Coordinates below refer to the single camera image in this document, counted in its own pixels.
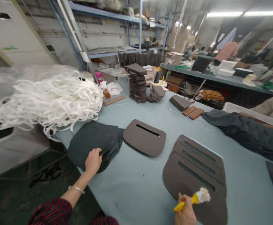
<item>striped sleeve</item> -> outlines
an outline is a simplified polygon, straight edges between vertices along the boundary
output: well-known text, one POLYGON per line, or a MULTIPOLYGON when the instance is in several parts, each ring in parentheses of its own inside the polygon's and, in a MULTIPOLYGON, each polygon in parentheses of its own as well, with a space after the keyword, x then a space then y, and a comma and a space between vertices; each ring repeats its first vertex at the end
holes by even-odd
POLYGON ((62 198, 40 205, 28 221, 28 225, 67 224, 72 215, 71 204, 62 198))
POLYGON ((93 220, 90 225, 119 225, 119 223, 115 218, 106 216, 93 220))

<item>table leg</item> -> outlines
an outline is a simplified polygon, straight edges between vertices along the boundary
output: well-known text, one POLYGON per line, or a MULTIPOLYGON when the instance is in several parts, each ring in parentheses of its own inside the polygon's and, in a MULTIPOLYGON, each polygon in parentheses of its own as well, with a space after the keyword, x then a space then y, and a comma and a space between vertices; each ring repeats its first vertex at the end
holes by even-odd
POLYGON ((195 98, 195 96, 198 94, 198 92, 200 91, 200 89, 202 88, 202 86, 204 85, 206 79, 203 80, 203 82, 201 83, 200 87, 198 88, 198 90, 195 92, 193 99, 195 98))
POLYGON ((168 79, 168 76, 169 76, 169 70, 167 71, 167 74, 166 74, 166 79, 165 79, 165 81, 167 81, 167 79, 168 79))

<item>white elastic band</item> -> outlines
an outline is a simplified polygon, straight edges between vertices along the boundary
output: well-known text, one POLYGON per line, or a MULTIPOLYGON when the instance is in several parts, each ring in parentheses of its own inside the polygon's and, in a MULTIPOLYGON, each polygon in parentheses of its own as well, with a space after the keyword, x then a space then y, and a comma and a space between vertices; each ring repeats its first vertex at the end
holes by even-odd
POLYGON ((78 187, 69 186, 68 190, 69 190, 70 188, 75 188, 76 190, 80 191, 82 194, 84 194, 84 193, 85 193, 85 191, 84 191, 84 190, 81 190, 81 189, 80 189, 80 188, 78 188, 78 187))
POLYGON ((57 128, 73 131, 76 122, 98 119, 104 98, 92 79, 81 81, 63 74, 37 82, 18 80, 13 87, 15 93, 0 100, 0 130, 30 131, 39 123, 55 141, 59 141, 52 137, 57 128))

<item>person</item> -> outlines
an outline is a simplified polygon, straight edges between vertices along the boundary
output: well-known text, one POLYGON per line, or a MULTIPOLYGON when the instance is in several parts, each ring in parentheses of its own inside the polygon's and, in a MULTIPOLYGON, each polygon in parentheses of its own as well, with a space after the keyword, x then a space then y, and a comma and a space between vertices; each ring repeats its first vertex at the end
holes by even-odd
MULTIPOLYGON (((100 168, 102 156, 100 148, 93 149, 86 161, 85 172, 82 173, 77 182, 70 186, 66 193, 60 198, 53 199, 37 207, 28 221, 28 225, 41 224, 68 224, 73 208, 78 202, 84 189, 95 176, 100 168)), ((189 196, 178 194, 178 203, 186 201, 186 206, 180 212, 175 213, 175 225, 195 225, 196 216, 193 211, 192 200, 189 196)), ((119 225, 117 220, 111 216, 101 216, 94 219, 91 225, 119 225)))
POLYGON ((232 42, 227 43, 220 52, 214 57, 214 65, 219 66, 223 60, 236 59, 239 43, 242 41, 241 36, 236 36, 232 42))
POLYGON ((204 49, 205 49, 205 47, 203 46, 201 48, 201 51, 198 52, 198 54, 199 55, 208 55, 212 51, 211 47, 208 47, 208 49, 206 51, 204 49))

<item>paint brush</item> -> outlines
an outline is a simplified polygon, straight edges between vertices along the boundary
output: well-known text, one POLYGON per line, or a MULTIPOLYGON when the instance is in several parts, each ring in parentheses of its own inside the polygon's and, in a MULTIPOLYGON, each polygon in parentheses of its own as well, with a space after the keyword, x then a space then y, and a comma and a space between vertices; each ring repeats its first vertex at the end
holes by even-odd
MULTIPOLYGON (((201 187, 199 191, 197 191, 192 196, 192 204, 201 204, 203 202, 209 202, 211 200, 211 196, 209 195, 209 190, 205 187, 201 187)), ((179 203, 175 208, 174 211, 178 212, 184 209, 186 206, 186 201, 179 203)))

